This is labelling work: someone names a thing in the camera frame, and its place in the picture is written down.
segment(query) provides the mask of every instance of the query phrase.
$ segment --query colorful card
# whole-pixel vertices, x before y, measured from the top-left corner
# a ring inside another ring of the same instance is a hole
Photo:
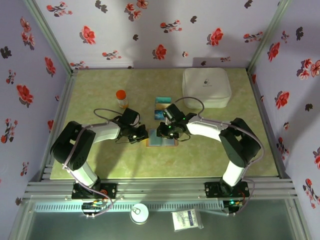
[[[167,139],[164,137],[158,137],[156,129],[149,129],[148,135],[149,135],[149,138],[146,141],[147,147],[176,147],[176,146],[178,146],[178,141],[175,139]]]
[[[164,117],[164,109],[170,106],[171,97],[166,96],[157,96],[155,98],[155,107],[154,107],[154,119],[155,120],[166,120]]]

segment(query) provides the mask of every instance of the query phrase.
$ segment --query bottle cap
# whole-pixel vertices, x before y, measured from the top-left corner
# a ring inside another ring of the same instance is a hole
[[[119,90],[115,93],[116,95],[116,98],[119,99],[119,100],[123,100],[126,98],[126,92],[124,90]]]

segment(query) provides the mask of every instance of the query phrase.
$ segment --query gray cable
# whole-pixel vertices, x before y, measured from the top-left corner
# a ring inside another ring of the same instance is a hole
[[[215,123],[215,124],[219,124],[219,125],[221,125],[221,126],[226,126],[226,127],[234,128],[235,130],[238,130],[238,131],[240,131],[240,132],[248,135],[249,137],[253,138],[253,139],[260,145],[260,148],[261,148],[261,151],[262,151],[261,156],[258,157],[256,160],[253,160],[253,161],[250,161],[250,162],[249,162],[248,166],[244,169],[244,172],[242,173],[241,178],[245,175],[245,173],[247,172],[248,168],[249,168],[252,164],[260,161],[261,159],[263,159],[263,157],[265,156],[265,147],[263,146],[263,144],[261,143],[261,141],[260,141],[255,135],[251,134],[250,132],[248,132],[248,131],[240,128],[240,127],[234,126],[234,125],[229,124],[229,123],[226,123],[226,122],[203,118],[202,116],[200,116],[200,114],[205,110],[205,105],[204,105],[204,103],[203,103],[200,99],[198,99],[198,98],[196,98],[196,97],[193,97],[193,96],[184,96],[184,97],[181,97],[181,98],[179,98],[178,100],[176,100],[175,103],[177,103],[178,101],[180,101],[180,100],[182,100],[182,99],[194,99],[194,100],[197,100],[197,101],[201,104],[202,110],[199,111],[198,114],[197,114],[198,117],[199,117],[201,120],[205,120],[205,121],[208,121],[208,122],[212,122],[212,123]]]
[[[85,126],[81,129],[81,131],[79,132],[78,136],[76,137],[75,139],[75,142],[74,142],[74,145],[68,155],[68,157],[66,158],[64,164],[63,164],[63,167],[62,169],[66,169],[67,168],[67,165],[68,163],[70,162],[70,159],[72,157],[72,155],[74,154],[75,150],[76,150],[76,147],[78,145],[78,142],[79,142],[79,139],[81,137],[81,135],[83,134],[83,132],[86,130],[86,129],[89,129],[89,128],[94,128],[94,127],[100,127],[100,126],[105,126],[105,125],[108,125],[109,122],[104,122],[104,123],[96,123],[96,124],[92,124],[92,125],[88,125],[88,126]]]
[[[122,113],[120,113],[120,112],[118,112],[118,111],[114,111],[114,110],[107,109],[107,108],[96,108],[95,110],[93,110],[94,115],[96,115],[98,118],[107,120],[108,122],[110,121],[109,118],[104,117],[104,116],[101,116],[101,115],[99,115],[98,113],[96,113],[96,111],[98,111],[98,110],[109,111],[109,112],[113,112],[113,113],[122,115]]]
[[[75,180],[76,183],[80,184],[83,188],[87,189],[88,191],[93,192],[93,193],[96,193],[96,194],[99,194],[99,195],[107,198],[107,199],[110,201],[110,204],[109,204],[109,206],[108,206],[107,208],[105,208],[105,209],[103,209],[103,210],[100,210],[100,211],[97,212],[97,213],[93,213],[92,215],[84,214],[84,213],[83,213],[84,215],[86,215],[87,218],[97,217],[97,216],[99,216],[99,215],[102,215],[102,214],[108,212],[110,209],[112,209],[112,207],[114,206],[114,202],[112,201],[112,199],[111,199],[108,195],[106,195],[106,194],[104,194],[104,193],[102,193],[102,192],[100,192],[100,191],[96,191],[96,190],[94,190],[94,189],[92,189],[92,188],[84,185],[82,182],[80,182],[80,181],[76,178],[76,176],[74,176],[74,175],[72,174],[72,172],[71,172],[71,170],[70,170],[69,168],[67,168],[67,171],[68,171],[68,170],[70,171],[69,174],[74,178],[74,180]]]
[[[252,179],[243,178],[242,180],[252,182],[252,183],[253,183],[253,187],[252,187],[252,192],[251,192],[250,196],[249,196],[248,199],[245,201],[244,205],[235,213],[235,215],[238,215],[239,213],[241,213],[241,212],[244,210],[244,208],[248,205],[249,200],[250,200],[250,199],[252,198],[252,196],[254,195],[254,190],[255,190],[255,187],[256,187],[255,181],[253,181]]]
[[[231,124],[229,124],[229,123],[225,123],[225,122],[222,122],[222,121],[216,121],[216,120],[210,120],[210,119],[205,119],[205,118],[203,118],[202,116],[200,116],[200,114],[205,110],[205,105],[204,105],[204,103],[203,103],[200,99],[198,99],[198,98],[196,98],[196,97],[193,97],[193,96],[184,96],[184,97],[181,97],[181,98],[179,98],[178,100],[176,100],[175,103],[177,103],[178,101],[180,101],[180,100],[182,100],[182,99],[194,99],[194,100],[197,100],[197,101],[201,104],[202,110],[199,111],[198,114],[197,114],[198,117],[199,117],[201,120],[209,121],[209,122],[212,122],[212,123],[215,123],[215,124],[219,124],[219,125],[221,125],[221,126],[226,126],[226,127],[234,128],[234,129],[236,129],[236,130],[238,130],[238,131],[240,131],[240,132],[242,132],[242,133],[250,136],[251,138],[253,138],[253,139],[260,145],[261,150],[262,150],[261,156],[258,157],[256,160],[253,160],[253,161],[250,161],[250,162],[249,162],[249,164],[246,166],[246,168],[244,169],[243,173],[241,174],[240,179],[241,179],[243,176],[245,176],[247,170],[249,169],[249,167],[250,167],[252,164],[257,163],[258,161],[260,161],[261,159],[263,159],[263,157],[265,156],[265,147],[263,146],[263,144],[261,143],[261,141],[260,141],[255,135],[251,134],[250,132],[248,132],[248,131],[240,128],[240,127],[231,125]],[[252,179],[243,178],[242,180],[244,180],[244,181],[245,181],[245,180],[251,181],[251,182],[253,183],[253,188],[252,188],[252,192],[251,192],[250,196],[249,196],[248,199],[245,201],[243,207],[241,207],[241,208],[237,211],[237,213],[234,214],[234,216],[237,215],[237,214],[239,214],[239,213],[241,213],[241,212],[244,210],[244,208],[247,206],[249,200],[250,200],[251,197],[253,196],[253,192],[254,192],[255,186],[256,186],[256,185],[255,185],[255,182],[254,182]]]
[[[228,217],[229,213],[226,212],[219,212],[219,211],[211,211],[211,210],[205,210],[205,209],[197,209],[199,212],[208,213],[208,214],[215,214],[215,215],[221,215]]]

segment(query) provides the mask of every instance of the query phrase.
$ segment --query round white object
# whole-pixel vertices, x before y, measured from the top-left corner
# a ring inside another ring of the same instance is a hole
[[[149,210],[146,205],[138,203],[130,211],[131,220],[136,224],[144,224],[149,216]]]

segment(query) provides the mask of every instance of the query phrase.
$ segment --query robotic arm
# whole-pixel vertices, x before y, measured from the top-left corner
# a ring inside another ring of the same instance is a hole
[[[178,139],[184,133],[189,136],[202,135],[222,143],[230,161],[220,180],[219,190],[224,196],[229,196],[234,187],[241,181],[250,160],[260,150],[259,143],[233,127],[225,127],[203,120],[195,113],[185,115],[175,104],[168,106],[163,111],[163,115],[170,123],[160,123],[156,131],[158,137]],[[254,135],[249,126],[241,118],[236,118],[229,124]]]
[[[119,140],[127,137],[131,144],[148,138],[145,125],[139,123],[138,113],[126,108],[122,116],[111,119],[108,123],[94,124],[87,128],[75,121],[69,122],[50,149],[50,154],[62,165],[66,160],[70,174],[85,186],[100,191],[100,179],[87,163],[92,144],[104,140]]]

